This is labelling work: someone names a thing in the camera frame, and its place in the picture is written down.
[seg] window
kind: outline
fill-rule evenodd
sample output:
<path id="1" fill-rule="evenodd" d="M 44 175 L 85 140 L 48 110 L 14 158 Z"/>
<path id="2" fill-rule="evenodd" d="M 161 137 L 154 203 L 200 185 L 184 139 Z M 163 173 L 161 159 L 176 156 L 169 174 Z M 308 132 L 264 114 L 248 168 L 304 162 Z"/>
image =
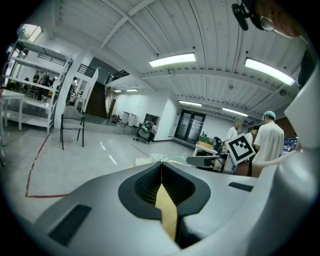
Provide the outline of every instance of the window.
<path id="1" fill-rule="evenodd" d="M 19 39 L 28 40 L 35 42 L 38 36 L 41 34 L 42 29 L 40 26 L 23 24 L 20 30 L 18 31 Z"/>

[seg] doorway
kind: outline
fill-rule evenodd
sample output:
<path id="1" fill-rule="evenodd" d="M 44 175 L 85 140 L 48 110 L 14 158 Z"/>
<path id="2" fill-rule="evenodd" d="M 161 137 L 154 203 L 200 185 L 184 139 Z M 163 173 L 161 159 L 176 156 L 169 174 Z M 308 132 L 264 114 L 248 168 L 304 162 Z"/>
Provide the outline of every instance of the doorway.
<path id="1" fill-rule="evenodd" d="M 183 110 L 174 136 L 195 145 L 204 126 L 205 118 L 205 114 Z"/>

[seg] pillar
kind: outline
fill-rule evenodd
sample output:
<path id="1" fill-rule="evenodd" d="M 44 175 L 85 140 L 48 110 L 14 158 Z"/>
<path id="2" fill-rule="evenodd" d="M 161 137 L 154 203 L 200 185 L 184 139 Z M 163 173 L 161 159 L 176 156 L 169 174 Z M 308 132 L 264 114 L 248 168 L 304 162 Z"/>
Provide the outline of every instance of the pillar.
<path id="1" fill-rule="evenodd" d="M 64 78 L 63 84 L 60 88 L 60 93 L 59 93 L 59 97 L 57 100 L 57 104 L 55 107 L 54 128 L 60 128 L 60 126 L 61 126 L 61 115 L 66 108 L 66 100 L 67 100 L 68 92 L 70 90 L 71 83 L 72 83 L 74 77 L 77 76 L 77 71 L 78 71 L 82 61 L 85 59 L 89 50 L 90 49 L 86 49 L 86 50 L 82 49 L 77 54 L 71 67 L 69 68 L 69 71 L 67 72 L 67 74 Z"/>

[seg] black rectangular slot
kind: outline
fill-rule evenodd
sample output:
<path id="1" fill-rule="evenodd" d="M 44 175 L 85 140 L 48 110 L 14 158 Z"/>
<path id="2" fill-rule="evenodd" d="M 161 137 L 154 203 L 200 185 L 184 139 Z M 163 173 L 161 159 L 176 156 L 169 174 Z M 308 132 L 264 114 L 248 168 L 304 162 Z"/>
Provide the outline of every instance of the black rectangular slot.
<path id="1" fill-rule="evenodd" d="M 49 237 L 67 246 L 92 208 L 83 204 L 76 205 L 71 212 L 52 230 Z"/>
<path id="2" fill-rule="evenodd" d="M 238 190 L 244 190 L 244 191 L 248 191 L 248 192 L 251 192 L 251 190 L 254 188 L 254 186 L 245 185 L 245 184 L 241 184 L 241 183 L 237 183 L 237 182 L 231 182 L 229 184 L 229 186 L 233 187 L 235 189 L 238 189 Z"/>

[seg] red floor tape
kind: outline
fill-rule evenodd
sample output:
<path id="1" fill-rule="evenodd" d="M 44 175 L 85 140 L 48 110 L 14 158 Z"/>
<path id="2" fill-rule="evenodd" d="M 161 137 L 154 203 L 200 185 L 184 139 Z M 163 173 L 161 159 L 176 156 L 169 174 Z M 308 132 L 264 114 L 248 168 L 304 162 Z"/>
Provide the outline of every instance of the red floor tape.
<path id="1" fill-rule="evenodd" d="M 29 176 L 28 176 L 28 180 L 27 180 L 27 183 L 26 183 L 26 191 L 25 191 L 25 197 L 26 198 L 62 198 L 62 197 L 65 197 L 67 196 L 68 194 L 54 194 L 54 195 L 28 195 L 29 193 L 29 184 L 30 184 L 30 179 L 31 179 L 31 172 L 32 170 L 34 169 L 34 166 L 35 166 L 35 162 L 42 150 L 42 148 L 44 147 L 47 139 L 49 138 L 50 134 L 48 134 L 48 136 L 45 138 L 44 142 L 42 143 L 39 151 L 38 151 L 38 154 L 36 155 L 35 159 L 33 160 L 33 163 L 31 165 L 31 169 L 30 169 L 30 172 L 29 172 Z"/>

